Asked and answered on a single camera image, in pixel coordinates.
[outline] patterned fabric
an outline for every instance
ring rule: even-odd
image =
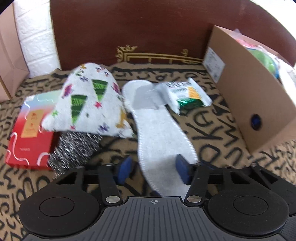
[[[214,82],[201,65],[132,65],[120,63],[107,67],[121,88],[129,80],[146,79],[153,83],[186,80],[192,77],[213,100],[210,107],[187,110],[180,116],[172,111],[173,118],[191,140],[199,159],[216,166],[232,165],[242,168],[257,162],[273,173],[296,184],[296,141],[287,141],[272,149],[250,155],[238,130],[235,120]],[[11,168],[4,164],[6,149],[13,123],[26,96],[61,89],[70,72],[56,70],[52,74],[25,80],[11,101],[1,103],[0,109],[0,238],[17,241],[25,235],[17,211],[20,203],[47,183],[53,176],[49,171],[30,171]],[[137,135],[132,115],[127,115]],[[104,137],[101,149],[90,163],[117,163],[125,155],[137,161],[137,136],[129,139]],[[96,188],[90,185],[88,191]],[[144,180],[140,168],[134,171],[119,187],[123,198],[127,196],[149,196],[153,194]]]
[[[42,127],[48,131],[133,136],[116,80],[106,68],[94,63],[82,64],[72,71]]]

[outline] white wall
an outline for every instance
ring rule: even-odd
[[[251,1],[270,12],[296,38],[296,3],[293,0]],[[15,0],[14,6],[17,30],[30,77],[60,68],[49,0]]]

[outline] red box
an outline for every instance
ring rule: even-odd
[[[47,165],[49,153],[58,141],[58,132],[45,131],[42,119],[55,107],[61,91],[29,96],[10,135],[6,164],[30,169],[51,169]]]

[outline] wooden headboard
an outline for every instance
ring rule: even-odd
[[[117,47],[126,45],[141,53],[170,55],[186,49],[188,56],[203,58],[213,25],[238,28],[290,64],[296,61],[294,37],[250,0],[51,0],[50,4],[63,70],[85,62],[114,64],[120,61]]]

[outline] white label sticker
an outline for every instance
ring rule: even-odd
[[[225,64],[211,47],[208,47],[202,64],[207,69],[214,82],[217,83]]]

